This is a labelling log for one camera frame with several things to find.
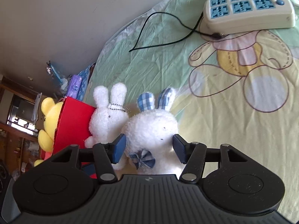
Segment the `wooden cabinet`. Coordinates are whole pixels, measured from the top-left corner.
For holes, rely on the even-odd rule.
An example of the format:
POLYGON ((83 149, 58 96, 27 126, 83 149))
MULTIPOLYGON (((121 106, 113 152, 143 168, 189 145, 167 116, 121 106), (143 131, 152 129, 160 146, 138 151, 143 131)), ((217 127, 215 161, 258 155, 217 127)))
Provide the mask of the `wooden cabinet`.
POLYGON ((44 115, 37 93, 1 75, 1 164, 14 179, 45 157, 38 144, 44 115))

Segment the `red cardboard box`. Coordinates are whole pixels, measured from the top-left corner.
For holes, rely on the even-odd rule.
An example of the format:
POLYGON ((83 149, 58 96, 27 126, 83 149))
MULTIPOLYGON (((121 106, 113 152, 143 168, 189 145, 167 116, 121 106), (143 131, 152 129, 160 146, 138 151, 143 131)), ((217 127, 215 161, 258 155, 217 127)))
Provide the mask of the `red cardboard box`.
POLYGON ((94 111, 93 106, 65 97, 55 132, 53 153, 45 156, 46 152, 41 150, 41 159, 47 160, 70 145, 78 145, 80 149, 84 149, 85 139, 91 136, 89 122, 94 111))

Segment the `yellow tiger plush toy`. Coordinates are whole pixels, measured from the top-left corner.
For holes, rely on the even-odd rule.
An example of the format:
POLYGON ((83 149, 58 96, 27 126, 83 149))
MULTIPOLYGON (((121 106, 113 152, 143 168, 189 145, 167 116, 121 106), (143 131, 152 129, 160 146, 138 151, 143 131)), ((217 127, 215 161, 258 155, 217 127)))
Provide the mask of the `yellow tiger plush toy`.
POLYGON ((55 132, 62 106, 63 100, 56 103, 50 97, 45 98, 41 103, 41 111, 44 114, 44 129, 38 133, 38 144, 46 152, 45 156, 53 153, 55 132))

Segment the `white blue power strip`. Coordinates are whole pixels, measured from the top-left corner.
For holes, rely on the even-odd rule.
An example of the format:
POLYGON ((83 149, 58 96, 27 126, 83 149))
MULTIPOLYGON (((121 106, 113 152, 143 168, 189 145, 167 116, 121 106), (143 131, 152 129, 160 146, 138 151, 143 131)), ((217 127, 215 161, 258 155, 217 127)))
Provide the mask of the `white blue power strip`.
POLYGON ((296 14, 291 0, 207 0, 203 22, 210 33, 227 35, 293 28, 296 14))

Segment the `green cartoon bed sheet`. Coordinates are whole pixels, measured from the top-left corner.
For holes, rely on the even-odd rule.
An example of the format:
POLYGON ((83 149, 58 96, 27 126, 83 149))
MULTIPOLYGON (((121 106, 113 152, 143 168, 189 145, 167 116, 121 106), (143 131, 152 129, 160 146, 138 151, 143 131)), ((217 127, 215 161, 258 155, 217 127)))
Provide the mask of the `green cartoon bed sheet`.
POLYGON ((84 101, 96 86, 127 87, 138 111, 146 91, 177 91, 172 113, 187 141, 228 143, 285 184, 280 213, 298 221, 298 27, 230 35, 213 42, 188 34, 207 0, 164 0, 102 49, 84 101))

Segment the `blue floral cloth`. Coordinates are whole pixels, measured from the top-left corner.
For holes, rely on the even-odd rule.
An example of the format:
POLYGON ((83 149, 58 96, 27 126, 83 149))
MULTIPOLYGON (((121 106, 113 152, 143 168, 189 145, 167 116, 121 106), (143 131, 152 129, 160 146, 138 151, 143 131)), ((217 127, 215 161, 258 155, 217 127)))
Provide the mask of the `blue floral cloth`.
POLYGON ((78 90, 78 95, 76 97, 77 100, 79 101, 83 101, 86 90, 87 90, 87 86, 90 80, 90 77, 93 73, 94 67, 95 67, 96 63, 93 63, 92 65, 88 66, 85 70, 81 71, 78 76, 80 76, 82 78, 82 82, 80 85, 80 88, 78 90))

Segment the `small white bunny plush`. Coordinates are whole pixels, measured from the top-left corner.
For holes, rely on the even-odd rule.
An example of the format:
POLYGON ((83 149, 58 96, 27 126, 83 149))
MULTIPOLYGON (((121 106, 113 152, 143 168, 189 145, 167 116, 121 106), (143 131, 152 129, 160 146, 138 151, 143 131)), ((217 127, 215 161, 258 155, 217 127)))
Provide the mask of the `small white bunny plush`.
POLYGON ((86 148, 92 148, 97 143, 111 143, 119 136, 129 120, 124 106, 126 93, 127 87, 123 83, 114 84, 111 90, 102 85, 94 88, 96 110, 89 122, 91 136, 85 139, 86 148))

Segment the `purple tissue pack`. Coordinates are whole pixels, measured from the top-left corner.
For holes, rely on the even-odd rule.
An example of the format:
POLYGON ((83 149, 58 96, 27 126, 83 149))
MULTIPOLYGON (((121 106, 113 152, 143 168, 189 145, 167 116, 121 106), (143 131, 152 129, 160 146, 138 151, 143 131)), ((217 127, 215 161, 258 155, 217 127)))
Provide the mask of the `purple tissue pack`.
POLYGON ((73 75, 68 83, 68 88, 65 96, 76 99, 79 93, 81 83, 82 77, 79 75, 73 75))

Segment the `white bunny plaid ears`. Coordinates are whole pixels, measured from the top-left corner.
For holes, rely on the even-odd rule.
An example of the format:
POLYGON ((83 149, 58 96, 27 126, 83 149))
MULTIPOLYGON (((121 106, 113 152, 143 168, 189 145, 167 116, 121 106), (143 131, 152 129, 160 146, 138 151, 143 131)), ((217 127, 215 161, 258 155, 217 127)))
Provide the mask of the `white bunny plaid ears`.
POLYGON ((126 136, 125 155, 140 175, 180 176, 184 165, 177 157, 172 138, 178 122, 170 112, 176 97, 174 88, 165 88, 158 99, 151 92, 137 98, 140 112, 122 128, 126 136))

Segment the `blue foil bag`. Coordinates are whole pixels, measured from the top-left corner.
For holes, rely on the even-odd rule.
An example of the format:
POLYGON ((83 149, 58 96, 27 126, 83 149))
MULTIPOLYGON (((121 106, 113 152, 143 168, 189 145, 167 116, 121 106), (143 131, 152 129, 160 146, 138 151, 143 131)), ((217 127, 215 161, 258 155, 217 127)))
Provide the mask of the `blue foil bag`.
POLYGON ((68 79, 52 65, 51 61, 47 62, 47 73, 55 81, 58 92, 65 95, 68 88, 68 79))

